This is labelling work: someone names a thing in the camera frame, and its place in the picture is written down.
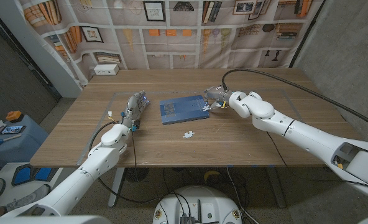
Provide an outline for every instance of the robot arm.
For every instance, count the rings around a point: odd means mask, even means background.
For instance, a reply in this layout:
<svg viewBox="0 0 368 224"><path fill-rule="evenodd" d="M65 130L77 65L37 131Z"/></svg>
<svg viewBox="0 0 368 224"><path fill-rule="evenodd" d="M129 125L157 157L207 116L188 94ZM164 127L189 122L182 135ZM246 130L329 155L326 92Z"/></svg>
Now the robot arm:
<svg viewBox="0 0 368 224"><path fill-rule="evenodd" d="M121 114L122 120L103 134L101 142L90 150L87 160L76 171L46 197L2 217L67 215L91 184L117 164L119 155L126 150L125 141L131 131L138 128L136 123L148 104L144 91L130 97L125 111Z"/></svg>
<svg viewBox="0 0 368 224"><path fill-rule="evenodd" d="M253 125L278 134L321 159L340 178L368 185L368 142L341 138L296 121L250 92L224 91L222 86L207 89L205 98L226 102L242 118L252 115ZM351 184L368 195L368 186Z"/></svg>

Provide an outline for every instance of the book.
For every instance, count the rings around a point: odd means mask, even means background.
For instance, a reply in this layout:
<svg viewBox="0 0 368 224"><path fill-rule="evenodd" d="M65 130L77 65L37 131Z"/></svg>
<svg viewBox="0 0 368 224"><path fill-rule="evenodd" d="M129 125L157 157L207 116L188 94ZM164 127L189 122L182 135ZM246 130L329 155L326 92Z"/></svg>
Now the book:
<svg viewBox="0 0 368 224"><path fill-rule="evenodd" d="M42 26L44 24L47 24L47 23L48 23L47 20L44 19L44 17L43 17L43 19L41 21L32 24L32 26L36 28L36 27L40 27L40 26Z"/></svg>
<svg viewBox="0 0 368 224"><path fill-rule="evenodd" d="M58 42L60 42L60 40L59 40L59 39L51 39L51 41L52 41L53 43L58 43Z"/></svg>
<svg viewBox="0 0 368 224"><path fill-rule="evenodd" d="M306 10L307 13L308 13L308 10L310 10L311 2L312 2L312 0L308 0L308 6L307 6L307 10Z"/></svg>
<svg viewBox="0 0 368 224"><path fill-rule="evenodd" d="M43 13L41 13L41 12L40 12L40 13L38 13L38 14L36 14L35 16L36 16L36 17L38 17L38 18L40 18L40 17L42 17L42 16L44 17Z"/></svg>
<svg viewBox="0 0 368 224"><path fill-rule="evenodd" d="M97 54L97 56L99 56L99 55L108 55L108 56L112 56L112 57L119 57L119 55L117 55L117 54L111 54L111 53L105 53L105 52L97 52L96 54Z"/></svg>
<svg viewBox="0 0 368 224"><path fill-rule="evenodd" d="M275 32L298 32L299 29L276 29Z"/></svg>
<svg viewBox="0 0 368 224"><path fill-rule="evenodd" d="M99 62L111 62L111 63L121 63L120 60L107 60L107 59L99 59Z"/></svg>
<svg viewBox="0 0 368 224"><path fill-rule="evenodd" d="M213 9L213 6L214 6L214 2L210 2L208 12L205 15L205 19L203 20L203 23L208 23L208 19L209 19L209 16L211 14L211 10Z"/></svg>
<svg viewBox="0 0 368 224"><path fill-rule="evenodd" d="M45 2L44 4L46 5L47 14L50 17L50 21L52 22L51 25L54 25L54 19L53 19L53 15L52 15L52 10L50 9L50 3Z"/></svg>
<svg viewBox="0 0 368 224"><path fill-rule="evenodd" d="M282 33L277 33L277 35L279 35L281 37L285 37L285 36L296 36L297 33L296 32L282 32Z"/></svg>
<svg viewBox="0 0 368 224"><path fill-rule="evenodd" d="M101 57L101 58L97 58L97 60L99 60L100 62L103 61L103 62L117 62L117 63L121 63L121 61L117 58L104 58L104 57Z"/></svg>
<svg viewBox="0 0 368 224"><path fill-rule="evenodd" d="M76 29L75 29L75 27L70 27L68 31L71 34L75 45L78 45L78 42L76 41Z"/></svg>
<svg viewBox="0 0 368 224"><path fill-rule="evenodd" d="M299 8L300 8L300 0L297 0L295 4L295 14L299 14Z"/></svg>
<svg viewBox="0 0 368 224"><path fill-rule="evenodd" d="M216 11L214 12L214 14L213 14L213 18L211 18L211 20L210 20L210 22L215 22L216 21L216 18L217 18L217 14L219 13L219 11L220 11L220 7L221 7L221 4L222 4L223 2L217 2L217 6L216 6Z"/></svg>
<svg viewBox="0 0 368 224"><path fill-rule="evenodd" d="M60 8L58 7L58 1L57 0L53 0L53 1L55 5L55 10L57 12L57 21L61 22L62 18L61 18Z"/></svg>
<svg viewBox="0 0 368 224"><path fill-rule="evenodd" d="M299 11L301 12L301 9L303 8L303 3L304 3L304 0L300 0L300 3L298 5L298 8L299 8Z"/></svg>
<svg viewBox="0 0 368 224"><path fill-rule="evenodd" d="M299 29L301 24L278 24L275 29Z"/></svg>
<svg viewBox="0 0 368 224"><path fill-rule="evenodd" d="M53 23L58 24L57 12L55 11L55 6L54 6L53 1L48 1L46 2L46 4L50 6L50 14L52 15Z"/></svg>
<svg viewBox="0 0 368 224"><path fill-rule="evenodd" d="M205 103L201 95L161 100L160 116L162 124L209 118L209 112L203 111L204 106Z"/></svg>
<svg viewBox="0 0 368 224"><path fill-rule="evenodd" d="M46 5L45 5L44 3L40 3L40 4L39 4L39 8L40 8L40 10L42 11L43 15L45 16L45 18L46 18L47 22L48 22L49 24L53 25L53 24L52 24L52 21L50 20L50 17L49 17L49 16L48 16L48 14L47 14Z"/></svg>
<svg viewBox="0 0 368 224"><path fill-rule="evenodd" d="M218 5L217 2L214 2L213 8L211 9L211 13L208 19L209 21L211 21L211 19L213 18L214 13L216 12L217 5Z"/></svg>
<svg viewBox="0 0 368 224"><path fill-rule="evenodd" d="M79 26L75 26L76 43L82 42L82 34L80 33Z"/></svg>
<svg viewBox="0 0 368 224"><path fill-rule="evenodd" d="M37 18L37 17L35 16L35 19L31 19L31 20L29 21L29 23L30 23L31 25L34 25L35 23L40 22L40 21L42 21L42 20L44 20L44 19L45 19L44 17Z"/></svg>
<svg viewBox="0 0 368 224"><path fill-rule="evenodd" d="M70 39L68 38L67 33L64 33L64 38L65 38L65 41L67 42L67 45L68 45L68 48L70 49L71 54L74 54L75 52L73 51L73 48L71 46Z"/></svg>
<svg viewBox="0 0 368 224"><path fill-rule="evenodd" d="M76 43L73 40L72 35L71 35L71 33L69 31L67 32L67 35L68 35L68 39L69 39L69 41L71 43L71 46L72 46L73 51L76 52Z"/></svg>
<svg viewBox="0 0 368 224"><path fill-rule="evenodd" d="M296 4L296 1L279 1L278 5L284 5L284 4Z"/></svg>
<svg viewBox="0 0 368 224"><path fill-rule="evenodd" d="M34 19L36 19L37 17L35 16L35 15L31 15L31 16L29 16L28 18L27 18L27 20L29 21L29 22L32 22Z"/></svg>
<svg viewBox="0 0 368 224"><path fill-rule="evenodd" d="M54 48L55 48L55 50L64 50L64 47L62 45L55 46Z"/></svg>
<svg viewBox="0 0 368 224"><path fill-rule="evenodd" d="M279 37L277 37L277 40L292 40L294 38L296 38L296 37L290 37L290 36L281 37L281 36L279 36Z"/></svg>
<svg viewBox="0 0 368 224"><path fill-rule="evenodd" d="M32 10L28 7L26 9L24 9L24 15L27 14L28 12L31 12Z"/></svg>
<svg viewBox="0 0 368 224"><path fill-rule="evenodd" d="M38 6L38 5L34 5L34 6L31 6L31 7L30 7L30 10L32 10L32 11L33 11L33 10L36 10L36 9L39 9L39 6Z"/></svg>
<svg viewBox="0 0 368 224"><path fill-rule="evenodd" d="M208 12L208 9L209 9L209 2L204 1L203 2L203 12L202 12L202 22L205 21L205 17L206 17L206 13Z"/></svg>
<svg viewBox="0 0 368 224"><path fill-rule="evenodd" d="M305 17L307 14L308 0L303 0L303 7L301 8L301 13L297 17Z"/></svg>

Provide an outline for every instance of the wall backdrop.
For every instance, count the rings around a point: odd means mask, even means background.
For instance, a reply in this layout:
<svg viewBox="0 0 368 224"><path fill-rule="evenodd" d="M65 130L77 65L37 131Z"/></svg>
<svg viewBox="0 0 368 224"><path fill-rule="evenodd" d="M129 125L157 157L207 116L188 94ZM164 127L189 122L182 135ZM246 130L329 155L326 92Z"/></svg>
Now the wall backdrop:
<svg viewBox="0 0 368 224"><path fill-rule="evenodd" d="M120 69L288 67L323 0L16 0L80 86Z"/></svg>

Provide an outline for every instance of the cable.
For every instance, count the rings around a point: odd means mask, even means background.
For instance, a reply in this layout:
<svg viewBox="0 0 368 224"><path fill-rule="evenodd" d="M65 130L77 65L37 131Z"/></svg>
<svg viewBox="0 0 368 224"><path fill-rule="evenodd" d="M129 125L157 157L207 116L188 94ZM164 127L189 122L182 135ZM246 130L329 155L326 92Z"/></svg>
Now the cable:
<svg viewBox="0 0 368 224"><path fill-rule="evenodd" d="M330 99L330 98L328 98L328 97L326 97L326 96L323 96L323 95L321 95L321 94L319 94L319 93L316 93L316 92L314 92L314 91L312 91L312 90L309 90L309 89L307 89L307 88L305 88L305 87L303 87L303 86L301 86L301 85L298 85L298 84L293 83L293 82L291 82L291 81L288 81L288 80L286 80L286 79L280 78L280 77L278 77L278 76L275 76L275 75L269 74L269 73L267 73L267 72L261 72L261 71L257 71L257 70L253 70L253 69L248 69L248 68L237 68L237 69L232 69L232 70L230 70L230 71L226 72L226 73L223 75L223 78L221 79L221 82L223 83L223 88L224 88L224 90L227 90L227 86L226 86L226 84L225 84L225 82L224 82L224 79L226 78L226 76L227 76L228 74L232 73L232 72L238 72L238 71L243 71L243 72L253 72L253 73L258 73L258 74L260 74L260 75L265 75L265 76L270 77L270 78L274 78L274 79L276 79L276 80L279 80L279 81L284 82L284 83L286 83L286 84L289 84L289 85L291 85L291 86L294 86L294 87L296 87L296 88L299 88L299 89L301 89L301 90L303 90L303 91L306 91L307 93L310 93L310 94L312 94L312 95L314 95L314 96L316 96L316 97L318 97L318 98L321 98L322 100L325 100L325 101L327 101L327 102L329 102L329 103L331 103L331 104L333 104L333 105L335 105L335 106L338 106L338 107L340 107L340 108L342 108L342 109L344 109L344 110L346 110L346 111L348 111L348 112L352 113L353 115L357 116L358 118L363 119L364 121L368 122L368 118L367 118L367 117L365 117L364 115L362 115L362 114L358 113L357 111L354 111L354 110L352 110L352 109L348 108L347 106L344 106L344 105L342 105L342 104L340 104L340 103L338 103L338 102L336 102L336 101L334 101L334 100L332 100L332 99Z"/></svg>
<svg viewBox="0 0 368 224"><path fill-rule="evenodd" d="M111 194L119 197L119 198L122 198L124 200L127 200L128 202L133 202L133 203L149 203L149 202L153 202L154 200L160 200L159 197L157 198L153 198L153 199L150 199L150 200L146 200L146 201L137 201L137 200L132 200L132 199L128 199L128 198L125 198L117 193L115 193L112 189L110 189L104 182L103 180L101 180L101 178L98 177L98 181L101 183L102 186L105 187L105 189L107 189Z"/></svg>
<svg viewBox="0 0 368 224"><path fill-rule="evenodd" d="M251 216L251 215L246 211L246 209L242 206L242 204L241 204L241 200L239 199L238 191L236 190L236 187L235 187L235 184L234 184L234 181L232 181L231 175L229 174L229 169L228 169L228 167L227 167L227 173L228 173L229 180L231 181L232 186L234 187L234 190L235 190L235 193L236 193L236 197L238 198L238 203L239 203L240 208L241 208L241 209L245 212L245 214L246 214L249 218L251 218L251 219L252 219L256 224L259 224L259 223L256 221L256 219L255 219L253 216Z"/></svg>
<svg viewBox="0 0 368 224"><path fill-rule="evenodd" d="M89 152L91 150L91 147L93 146L93 143L94 143L94 140L96 139L98 133L103 129L105 128L106 126L110 125L110 124L113 124L115 123L115 121L111 121L111 122L108 122L106 124L104 124L101 128L99 128L97 131L96 131L96 134L94 134L94 136L91 138L91 141L90 141L90 145L89 145Z"/></svg>
<svg viewBox="0 0 368 224"><path fill-rule="evenodd" d="M363 186L368 187L368 184L364 184L364 183L360 183L360 182L355 182L355 181L350 181L350 180L314 180L314 179L307 179L307 178L304 178L304 177L297 176L297 175L296 175L292 170L290 170L290 168L289 168L288 164L286 164L285 160L283 159L283 157L282 157L281 153L280 153L280 152L279 152L279 150L278 150L278 147L277 147L277 145L276 145L275 141L272 139L272 137L271 137L271 135L270 135L270 133L269 133L268 131L267 131L267 134L269 135L269 137L270 137L270 139L271 139L272 143L274 144L275 149L277 150L279 157L281 157L282 162L285 164L286 168L287 168L287 169L288 169L288 170L289 170L289 171L290 171L290 172L291 172L295 177L298 177L298 178L303 179L303 180L315 181L315 182L344 182L344 183L358 184L358 185L363 185Z"/></svg>
<svg viewBox="0 0 368 224"><path fill-rule="evenodd" d="M166 212L165 212L165 209L162 207L162 204L160 203L160 199L159 199L159 205L160 205L160 207L162 208L162 210L163 210L163 212L164 212L164 214L165 214L165 216L166 216L166 222L167 222L167 224L169 224L169 220L167 220L167 214L166 214Z"/></svg>
<svg viewBox="0 0 368 224"><path fill-rule="evenodd" d="M163 168L163 181L165 182L165 186L166 186L167 192L169 193L169 192L170 192L170 190L169 190L169 187L168 187L168 185L167 185L167 183L166 183L166 178L165 178L165 168ZM180 199L178 199L178 197L177 197L177 195L178 195L178 194L176 194L176 192L174 192L174 191L173 191L173 194L176 196L176 198L177 198L178 202L180 203L180 205L181 205L181 207L182 207L182 210L183 210L183 214L185 214L183 204L182 204L182 202L180 201ZM191 214L191 212L190 212L190 206L189 206L188 202L187 202L187 205L188 205L188 211L189 211L189 214Z"/></svg>
<svg viewBox="0 0 368 224"><path fill-rule="evenodd" d="M169 187L167 186L167 183L166 183L166 179L165 179L165 167L163 168L163 181L165 182L167 192L170 192Z"/></svg>
<svg viewBox="0 0 368 224"><path fill-rule="evenodd" d="M184 196L182 196L182 195L180 195L180 194L176 194L175 193L175 195L176 195L176 197L177 197L177 195L178 196L180 196L180 197L182 197L182 198L184 198L184 200L185 200L185 202L186 202L186 205L188 206L188 216L189 217L191 217L191 209L190 209L190 204L188 203L188 201L185 199L185 197Z"/></svg>
<svg viewBox="0 0 368 224"><path fill-rule="evenodd" d="M139 181L139 176L137 175L137 159L136 159L136 147L134 145L134 132L132 132L132 142L133 142L133 151L134 151L134 172L136 173L136 179L137 179L137 182L140 182Z"/></svg>

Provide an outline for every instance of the black cable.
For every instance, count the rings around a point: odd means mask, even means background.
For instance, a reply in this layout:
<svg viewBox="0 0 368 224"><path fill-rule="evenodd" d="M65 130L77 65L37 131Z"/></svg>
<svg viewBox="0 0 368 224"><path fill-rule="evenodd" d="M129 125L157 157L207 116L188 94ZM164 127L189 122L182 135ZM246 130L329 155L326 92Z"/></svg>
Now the black cable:
<svg viewBox="0 0 368 224"><path fill-rule="evenodd" d="M350 181L350 180L314 180L314 179L307 179L307 178L300 177L300 176L296 175L292 170L290 170L290 168L289 168L288 164L286 164L285 160L283 159L283 157L282 157L281 153L280 153L280 152L279 152L279 150L278 150L278 147L277 147L277 145L276 145L275 141L272 139L272 137L271 137L270 133L269 133L269 132L267 132L267 134L269 135L269 137L270 137L270 139L271 139L272 143L274 144L275 149L277 150L279 157L281 157L282 162L285 164L286 168L287 168L287 169L288 169L288 170L289 170L289 171L290 171L290 172L291 172L295 177L300 178L300 179L303 179L303 180L314 181L314 182L344 182L344 183L358 184L358 185L363 185L363 186L368 187L368 184L364 184L364 183L360 183L360 182L355 182L355 181Z"/></svg>
<svg viewBox="0 0 368 224"><path fill-rule="evenodd" d="M167 186L167 183L166 183L165 168L163 168L163 181L165 182L165 186L166 186L167 192L170 192L170 189L169 189L169 187Z"/></svg>
<svg viewBox="0 0 368 224"><path fill-rule="evenodd" d="M162 208L162 210L163 210L163 212L164 212L164 214L165 214L165 216L166 216L166 222L167 222L167 224L169 224L169 220L167 220L167 214L166 214L166 212L165 212L165 209L162 207L162 204L160 203L160 199L159 199L159 205L160 205L160 207Z"/></svg>
<svg viewBox="0 0 368 224"><path fill-rule="evenodd" d="M137 200L132 200L132 199L128 199L128 198L125 198L117 193L115 193L112 189L110 189L104 182L103 180L101 180L101 178L98 177L98 181L101 183L102 186L105 187L105 189L107 189L111 194L119 197L119 198L122 198L124 200L127 200L128 202L133 202L133 203L149 203L149 202L153 202L154 200L160 200L159 197L157 198L153 198L153 199L150 199L150 200L146 200L146 201L137 201Z"/></svg>
<svg viewBox="0 0 368 224"><path fill-rule="evenodd" d="M136 180L139 181L139 176L137 175L137 159L136 159L136 147L134 146L134 132L132 132L132 142L133 142L133 151L134 151L134 172L136 173Z"/></svg>
<svg viewBox="0 0 368 224"><path fill-rule="evenodd" d="M338 107L340 107L340 108L342 108L342 109L344 109L344 110L346 110L346 111L348 111L348 112L352 113L353 115L357 116L358 118L363 119L364 121L368 122L368 118L367 118L367 117L365 117L364 115L362 115L362 114L358 113L357 111L354 111L354 110L352 110L352 109L348 108L347 106L344 106L344 105L342 105L342 104L340 104L340 103L338 103L338 102L336 102L336 101L334 101L334 100L332 100L332 99L330 99L330 98L328 98L328 97L326 97L326 96L323 96L323 95L321 95L321 94L319 94L319 93L316 93L316 92L314 92L314 91L312 91L312 90L309 90L309 89L307 89L307 88L305 88L305 87L303 87L303 86L301 86L301 85L298 85L298 84L293 83L293 82L291 82L291 81L288 81L288 80L286 80L286 79L280 78L280 77L278 77L278 76L275 76L275 75L269 74L269 73L267 73L267 72L261 72L261 71L257 71L257 70L253 70L253 69L248 69L248 68L237 68L237 69L232 69L232 70L230 70L230 71L226 72L226 73L223 75L223 78L221 79L221 82L223 83L223 88L224 88L224 90L227 90L227 86L226 86L226 84L225 84L225 82L224 82L224 79L226 78L226 76L227 76L228 74L232 73L232 72L238 72L238 71L242 71L242 72L253 72L253 73L258 73L258 74L260 74L260 75L265 75L265 76L270 77L270 78L274 78L274 79L276 79L276 80L279 80L279 81L284 82L284 83L286 83L286 84L289 84L289 85L291 85L291 86L294 86L294 87L296 87L296 88L299 88L299 89L301 89L301 90L303 90L303 91L306 91L307 93L310 93L310 94L312 94L312 95L314 95L314 96L316 96L316 97L318 97L318 98L321 98L322 100L325 100L325 101L327 101L327 102L329 102L329 103L331 103L331 104L333 104L333 105L335 105L335 106L338 106Z"/></svg>
<svg viewBox="0 0 368 224"><path fill-rule="evenodd" d="M115 121L111 121L111 122L108 122L106 124L104 124L101 128L99 128L97 131L96 131L96 134L94 134L94 136L91 138L91 141L90 141L90 145L89 145L89 152L91 150L91 148L93 147L93 143L94 143L94 140L96 139L98 133L103 129L105 128L106 126L110 125L110 124L114 124Z"/></svg>
<svg viewBox="0 0 368 224"><path fill-rule="evenodd" d="M170 193L171 191L170 191L170 189L169 189L169 187L168 187L168 185L167 185L167 183L166 183L166 178L165 178L165 168L163 168L163 181L165 182L165 186L166 186L166 189L167 189L167 193ZM180 201L180 199L178 199L178 197L177 197L177 195L178 194L176 194L176 192L174 192L173 191L173 194L176 196L176 198L177 198L177 200L178 200L178 203L180 203L180 205L181 205L181 207L182 207L182 210L183 210L183 214L185 214L185 212L184 212L184 207L183 207L183 204L182 204L182 202Z"/></svg>
<svg viewBox="0 0 368 224"><path fill-rule="evenodd" d="M191 217L190 204L188 203L188 201L186 200L186 198L185 198L184 196L180 195L180 194L176 194L176 193L175 193L175 195L176 195L176 197L177 197L177 195L178 195L178 196L180 196L180 197L184 198L184 200L185 200L185 202L186 202L186 205L188 206L188 216L189 216L189 217Z"/></svg>

